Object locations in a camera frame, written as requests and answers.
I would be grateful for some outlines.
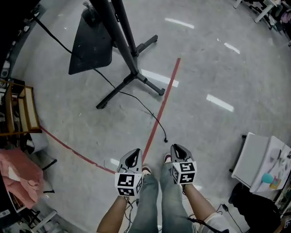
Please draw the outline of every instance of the tripod base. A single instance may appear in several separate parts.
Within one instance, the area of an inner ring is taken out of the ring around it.
[[[152,38],[150,38],[146,43],[144,44],[140,44],[139,46],[137,46],[137,53],[136,54],[132,54],[134,57],[134,60],[137,60],[138,55],[145,50],[148,46],[150,46],[152,43],[157,42],[158,40],[158,36],[154,35]],[[117,88],[115,88],[109,95],[107,95],[97,106],[97,109],[103,109],[106,107],[107,102],[109,100],[111,100],[118,92],[120,92],[126,85],[128,85],[130,82],[132,82],[134,79],[138,79],[140,81],[142,81],[143,83],[145,83],[146,85],[148,85],[151,89],[153,89],[154,91],[156,91],[160,96],[164,95],[165,93],[165,89],[162,88],[158,88],[157,86],[155,86],[154,84],[152,84],[146,77],[144,77],[142,74],[137,73],[136,75],[134,74],[129,74],[124,80],[123,82],[117,86]]]

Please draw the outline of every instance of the blue jeans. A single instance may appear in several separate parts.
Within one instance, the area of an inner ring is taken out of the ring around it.
[[[192,222],[182,205],[180,186],[174,184],[170,173],[171,163],[163,165],[161,172],[162,189],[162,233],[193,233]],[[146,175],[140,189],[140,201],[136,217],[129,233],[158,233],[157,207],[159,184],[154,175]]]

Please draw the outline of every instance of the pink cloth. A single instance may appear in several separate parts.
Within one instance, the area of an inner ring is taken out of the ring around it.
[[[9,167],[20,179],[9,178]],[[31,209],[43,194],[43,172],[19,148],[13,150],[0,149],[0,172],[6,189],[17,196],[23,204]]]

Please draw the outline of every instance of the concrete floor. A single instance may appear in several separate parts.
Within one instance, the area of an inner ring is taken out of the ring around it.
[[[170,78],[177,58],[181,58],[175,77],[178,87],[172,87],[161,117],[169,142],[163,142],[158,127],[145,162],[158,176],[162,155],[171,144],[185,146],[197,160],[196,184],[215,207],[227,202],[236,184],[228,169],[236,159],[241,134],[274,135],[288,145],[291,138],[287,39],[269,31],[264,22],[254,23],[256,14],[245,4],[235,10],[234,2],[124,0],[136,44],[154,34],[159,36],[157,44],[139,57],[139,68]],[[83,9],[79,0],[55,1],[41,21],[71,49]],[[111,158],[119,160],[134,148],[145,149],[155,120],[137,100],[122,94],[97,110],[96,104],[112,88],[94,71],[68,75],[69,63],[70,54],[37,25],[12,75],[34,87],[37,112],[47,131],[91,161],[114,169]],[[99,70],[114,85],[129,73],[116,50],[111,65]],[[152,81],[167,88],[165,83]],[[138,81],[124,91],[139,97],[157,115],[163,97]],[[208,94],[233,106],[234,111],[207,101]],[[58,162],[46,174],[56,194],[45,201],[65,220],[95,232],[116,198],[114,175],[48,139],[46,153]],[[236,209],[230,206],[230,212],[242,230],[248,230]],[[226,218],[238,231],[229,216]]]

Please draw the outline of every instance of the red line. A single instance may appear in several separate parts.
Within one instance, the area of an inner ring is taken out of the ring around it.
[[[175,76],[176,76],[176,73],[177,73],[178,67],[179,67],[180,60],[181,60],[181,58],[178,58],[177,61],[176,61],[176,65],[175,65],[175,68],[174,68],[174,70],[173,70],[173,73],[172,73],[172,76],[171,76],[170,83],[169,83],[169,85],[168,85],[168,87],[167,87],[167,90],[166,90],[166,93],[165,93],[165,98],[164,98],[164,100],[163,100],[163,102],[162,102],[162,105],[160,106],[160,110],[159,110],[159,113],[158,113],[158,116],[157,116],[158,121],[160,121],[161,116],[162,116],[163,111],[164,111],[164,108],[165,108],[165,105],[166,105],[166,103],[167,103],[167,100],[168,100],[168,97],[169,97],[169,94],[170,94],[170,91],[171,91],[171,88],[172,88],[172,84],[173,84],[173,81],[174,81],[174,79],[175,79]],[[149,151],[149,149],[150,149],[151,143],[152,143],[153,138],[154,138],[154,135],[155,135],[155,133],[156,133],[156,129],[157,129],[157,127],[158,127],[158,121],[157,121],[157,120],[155,121],[154,127],[153,127],[153,129],[151,130],[150,137],[149,137],[149,139],[148,139],[148,141],[147,141],[147,144],[146,144],[146,146],[145,146],[145,150],[144,150],[144,154],[143,154],[143,156],[142,156],[142,162],[144,162],[144,160],[145,160],[145,158],[146,158],[146,155],[147,155],[147,153],[148,153],[148,151]]]
[[[71,150],[75,155],[79,156],[80,158],[84,159],[85,161],[87,161],[88,163],[91,163],[93,165],[95,165],[96,167],[99,167],[105,171],[108,171],[112,174],[115,174],[114,171],[110,170],[110,169],[107,169],[106,167],[103,167],[103,166],[100,166],[99,164],[93,162],[92,160],[82,156],[81,154],[79,154],[77,151],[73,150],[71,147],[67,146],[66,144],[64,144],[62,141],[60,141],[58,138],[56,138],[54,135],[52,135],[50,132],[48,132],[44,127],[41,126],[41,129],[46,132],[49,136],[51,136],[53,139],[55,139],[59,144],[61,144],[63,147]]]

